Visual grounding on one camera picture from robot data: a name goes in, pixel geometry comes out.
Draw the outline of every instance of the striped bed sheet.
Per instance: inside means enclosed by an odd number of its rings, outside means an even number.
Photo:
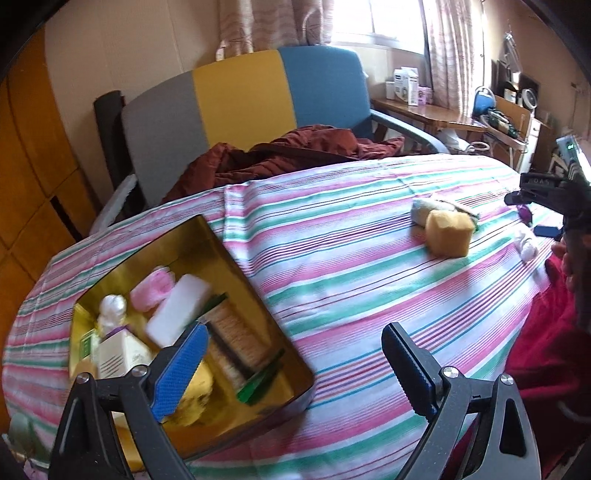
[[[249,442],[189,463],[202,479],[393,478],[426,426],[381,353],[401,322],[442,364],[494,378],[547,286],[541,254],[512,244],[517,211],[503,196],[519,176],[487,157],[426,155],[316,168],[211,190],[117,223],[55,256],[4,350],[10,413],[51,445],[69,390],[76,300],[115,265],[203,214],[317,375],[307,411]],[[443,260],[411,226],[416,196],[438,192],[480,213],[467,258]],[[532,206],[535,223],[561,224]]]

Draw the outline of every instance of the metal screw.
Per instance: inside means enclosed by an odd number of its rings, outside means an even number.
[[[509,374],[501,374],[501,381],[505,385],[513,385],[515,383],[515,380],[513,380],[513,377]]]
[[[456,367],[443,367],[443,375],[447,378],[457,378],[460,376],[460,371]]]
[[[86,383],[90,380],[90,374],[88,372],[82,372],[81,374],[76,375],[76,383],[82,384]]]
[[[134,377],[143,377],[146,373],[148,373],[148,367],[145,365],[136,365],[131,369],[131,374]]]

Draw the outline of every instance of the chair armrest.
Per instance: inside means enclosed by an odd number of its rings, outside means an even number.
[[[398,120],[393,116],[378,112],[377,110],[370,110],[370,113],[371,120],[379,123],[380,125],[391,128],[392,130],[396,130],[397,132],[400,132],[409,138],[412,138],[421,145],[431,148],[435,153],[449,153],[449,150],[440,140],[432,135],[429,135],[423,130],[413,127],[412,125],[409,125],[402,120]]]
[[[113,192],[113,195],[109,201],[100,211],[99,216],[96,218],[95,222],[92,224],[90,235],[102,232],[103,230],[106,230],[111,224],[113,224],[117,218],[117,215],[119,215],[123,209],[125,200],[129,196],[131,190],[133,190],[137,184],[138,177],[135,176],[135,173],[132,173],[123,179],[117,189]]]

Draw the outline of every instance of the open tin box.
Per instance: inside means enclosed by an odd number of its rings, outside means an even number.
[[[183,459],[194,459],[238,441],[262,434],[301,413],[314,393],[314,374],[279,328],[242,270],[202,216],[196,216],[143,247],[88,290],[74,305],[70,333],[70,376],[79,358],[81,337],[96,326],[100,301],[108,294],[129,300],[129,292],[155,267],[168,267],[176,279],[193,274],[207,281],[216,294],[227,293],[245,322],[265,343],[283,348],[282,367],[266,394],[254,405],[240,403],[229,381],[211,355],[204,361],[213,374],[213,390],[199,420],[189,427],[163,423],[171,443]],[[142,334],[147,322],[128,302],[127,321],[154,352]],[[129,430],[117,427],[119,440],[132,471],[143,463]]]

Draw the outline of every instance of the window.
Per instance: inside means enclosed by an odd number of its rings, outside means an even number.
[[[335,0],[333,42],[424,53],[421,0]]]

